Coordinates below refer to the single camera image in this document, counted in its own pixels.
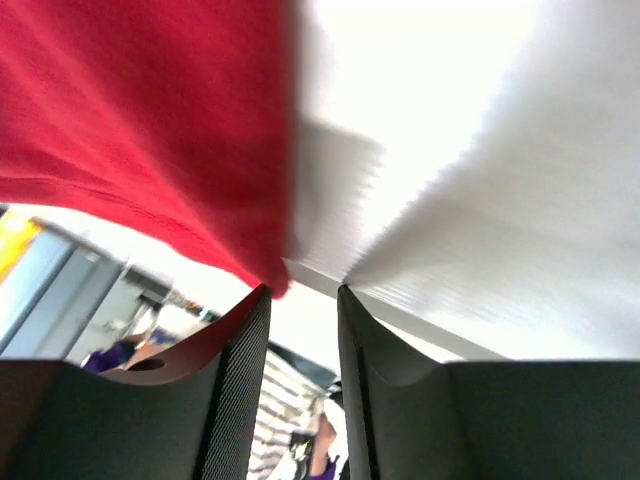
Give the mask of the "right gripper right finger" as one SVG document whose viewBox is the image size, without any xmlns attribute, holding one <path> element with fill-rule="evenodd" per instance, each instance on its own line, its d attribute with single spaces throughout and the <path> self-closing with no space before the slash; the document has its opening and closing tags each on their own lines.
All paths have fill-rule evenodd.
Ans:
<svg viewBox="0 0 640 480">
<path fill-rule="evenodd" d="M 354 479 L 635 479 L 632 361 L 441 364 L 338 291 Z"/>
</svg>

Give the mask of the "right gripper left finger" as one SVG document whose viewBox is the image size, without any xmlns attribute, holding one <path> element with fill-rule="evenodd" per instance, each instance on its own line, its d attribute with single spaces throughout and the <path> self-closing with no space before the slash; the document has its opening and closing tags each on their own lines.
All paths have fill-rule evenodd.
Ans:
<svg viewBox="0 0 640 480">
<path fill-rule="evenodd" d="M 1 364 L 5 479 L 243 479 L 267 351 L 271 293 L 126 370 Z"/>
</svg>

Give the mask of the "dark red t shirt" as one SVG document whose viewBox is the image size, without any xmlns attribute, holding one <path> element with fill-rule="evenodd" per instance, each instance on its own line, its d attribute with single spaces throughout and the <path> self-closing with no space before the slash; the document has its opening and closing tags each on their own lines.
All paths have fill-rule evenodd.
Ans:
<svg viewBox="0 0 640 480">
<path fill-rule="evenodd" d="M 282 296 L 289 1 L 5 1 L 1 198 L 79 210 Z"/>
</svg>

